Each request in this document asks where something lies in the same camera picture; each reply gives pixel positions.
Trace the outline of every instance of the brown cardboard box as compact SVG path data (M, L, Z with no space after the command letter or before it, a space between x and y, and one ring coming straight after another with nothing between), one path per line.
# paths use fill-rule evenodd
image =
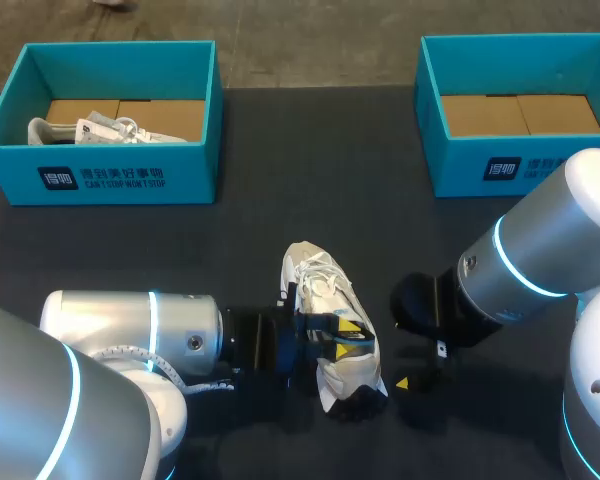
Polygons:
M442 105L454 137L529 135L516 97L450 95Z
M120 102L118 117L132 118L149 132L183 138L202 139L204 100L151 100Z
M119 100L53 100L47 112L47 122L74 125L93 111L116 118L119 103Z
M600 133L584 95L519 95L518 101L532 135Z

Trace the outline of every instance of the teal box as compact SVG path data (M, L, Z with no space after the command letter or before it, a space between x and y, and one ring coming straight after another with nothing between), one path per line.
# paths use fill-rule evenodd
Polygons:
M600 125L600 34L423 37L414 103L438 197L525 195L600 135L452 137L441 95L586 95Z
M205 100L201 141L27 146L55 99ZM214 42L27 44L0 96L0 186L12 205L212 203L222 105Z

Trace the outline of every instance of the screw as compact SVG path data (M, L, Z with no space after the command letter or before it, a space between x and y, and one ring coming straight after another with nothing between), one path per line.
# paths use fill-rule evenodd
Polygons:
M464 266L467 268L467 270L473 270L477 263L478 260L476 259L475 255L464 259Z
M202 348L202 338L198 335L192 336L187 342L187 347L189 347L189 350L200 350Z

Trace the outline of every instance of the metal cylinder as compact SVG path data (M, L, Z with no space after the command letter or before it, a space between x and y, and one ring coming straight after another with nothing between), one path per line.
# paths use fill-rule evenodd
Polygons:
M600 285L600 150L571 157L498 220L462 254L458 278L505 324Z
M40 328L87 355L115 345L146 348L181 375L209 374L222 345L220 312L204 295L53 292Z
M0 310L0 478L154 478L160 425L131 381Z

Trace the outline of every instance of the glowing blue light ring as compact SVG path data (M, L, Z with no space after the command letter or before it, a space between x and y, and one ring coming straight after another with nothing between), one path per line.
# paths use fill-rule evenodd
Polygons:
M527 280L524 277L524 275L522 275L516 269L516 267L513 266L513 263L511 263L511 261L509 260L507 255L504 253L504 249L502 248L502 243L500 242L500 222L502 222L503 218L504 218L504 216L500 217L500 220L498 220L496 222L496 226L493 230L493 243L496 246L496 250L498 251L500 258L504 262L505 266L509 269L509 271L513 274L513 276L516 277L518 280L520 280L520 282L522 282L522 284L525 287L527 287L530 290L533 290L534 292L539 293L541 295L545 295L547 297L565 297L566 295L568 295L567 293L550 292L549 290L545 290L543 288L538 287L537 285L534 285L529 280Z
M36 480L46 480L49 478L49 475L51 475L51 472L60 459L60 455L62 455L64 447L67 445L69 435L71 435L71 430L73 429L73 424L76 420L76 414L78 413L78 403L80 401L80 367L78 366L78 360L71 349L65 344L62 344L62 346L67 351L69 361L71 362L71 399L69 400L69 411L67 412L67 418L64 419L64 425L62 425L62 430L60 430L56 445L53 447L51 455L49 455L49 458L47 459L47 463L42 467Z
M562 418L564 418L564 428L567 429L567 435L569 435L569 440L571 440L571 445L573 445L573 449L576 451L576 453L580 457L580 460L582 460L582 463L584 463L585 466L589 469L589 471L598 480L600 480L600 475L598 475L598 472L596 472L593 469L593 467L591 465L589 465L589 462L587 462L587 460L584 458L584 456L582 455L582 453L580 453L580 449L578 448L578 446L576 445L576 442L573 440L573 437L571 436L571 430L569 430L569 424L567 423L567 413L566 413L566 411L564 409L564 396L562 397Z
M154 292L149 292L149 315L151 321L151 326L149 327L149 352L156 353L158 344L158 301ZM151 360L147 362L147 369L150 372L153 371L153 362Z

